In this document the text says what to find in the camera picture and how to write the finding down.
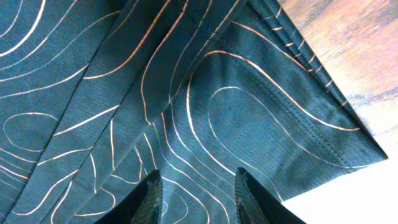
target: seam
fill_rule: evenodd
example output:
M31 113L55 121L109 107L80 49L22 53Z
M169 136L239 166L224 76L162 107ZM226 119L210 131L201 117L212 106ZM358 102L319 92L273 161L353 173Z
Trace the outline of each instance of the seam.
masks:
M192 15L191 15L189 12L185 12L185 13L186 13L186 15L189 17L189 19L194 23L194 25L197 26L197 24L195 23L195 21L194 21L193 18L192 18ZM210 29L210 28L208 27L208 25L206 24L205 21L203 21L203 25L204 25L207 29ZM222 34L217 33L217 32L215 32L215 34L217 34L217 36L219 36L219 38L220 38L224 43L221 43L219 40L213 40L213 42L216 42L216 43L220 44L221 47L222 47L223 45L226 45L226 46L228 46L229 49L231 49L231 50L233 50L234 52L237 52L239 55L241 55L234 47L230 46L230 45L227 43L227 41L225 40L225 38L224 38L224 36L223 36ZM257 74L256 71L252 71L252 72L248 71L248 70L246 69L246 66L243 65L242 62L237 61L237 59L233 58L233 60L234 60L236 63L240 64L240 65L242 66L242 68L248 73L248 75L249 75L250 77L253 76L253 75L252 75L253 73ZM274 94L272 94L271 92L269 92L268 90L266 90L266 89L262 86L263 83L259 83L258 80L255 80L255 79L253 79L253 78L252 78L252 80L254 80L264 91L266 91L273 99L275 99L276 102L281 103L280 100L274 98ZM315 130L315 128L308 122L308 119L304 118L303 115L302 115L297 109L295 109L295 108L292 106L292 104L291 104L290 102L287 101L287 99L286 99L285 96L283 96L281 93L279 93L278 91L276 91L275 87L272 86L272 84L271 84L269 81L264 80L264 82L266 82L266 83L268 84L268 86L271 86L272 89L274 90L274 92L277 93L277 94L281 97L281 99L283 99L283 101L284 101L286 104L288 104L289 107L292 108L292 109L296 112L296 114L299 115L299 116L306 122L306 125L309 126L309 128L311 128L311 130L312 130L313 132L311 132L303 122L300 122L299 119L298 119L296 116L294 116L294 114L291 113L291 112L289 111L289 109L286 108L286 107L283 105L283 103L281 103L281 105L291 114L291 116L293 116L293 118L295 118L296 121L299 122L299 123L307 130L307 132L312 136L313 140L315 140L316 142L318 142L318 143L321 145L321 147L322 147L325 151L327 151L325 145L322 144L321 140L318 139L318 138L314 135L314 133L315 133L315 134L318 134L318 135L321 137L322 141L325 142L325 144L327 144L327 145L329 146L330 151L337 157L336 159L340 162L340 164L343 165L343 166L348 166L348 167L350 167L351 169L353 169L353 168L352 168L340 155L337 154L337 152L333 149L333 147L331 146L331 144L330 144L325 138L323 138L323 137L321 136L321 134L320 134L318 131Z

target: fabric with contour line pattern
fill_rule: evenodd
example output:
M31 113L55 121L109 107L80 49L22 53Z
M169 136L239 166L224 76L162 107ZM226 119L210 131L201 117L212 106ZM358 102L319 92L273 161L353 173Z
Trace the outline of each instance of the fabric with contour line pattern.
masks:
M238 167L283 202L387 158L276 0L0 13L0 222L94 223L159 170L141 217L235 223Z

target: wooden surface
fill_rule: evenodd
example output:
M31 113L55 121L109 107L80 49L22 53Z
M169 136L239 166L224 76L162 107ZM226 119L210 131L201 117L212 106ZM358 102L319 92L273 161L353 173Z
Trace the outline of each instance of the wooden surface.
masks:
M376 141L398 149L398 0L279 0Z

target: wooden table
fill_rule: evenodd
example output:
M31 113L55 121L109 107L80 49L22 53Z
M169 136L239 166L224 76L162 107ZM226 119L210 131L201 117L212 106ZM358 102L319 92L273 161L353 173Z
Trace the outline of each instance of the wooden table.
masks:
M279 0L380 146L398 149L398 1Z

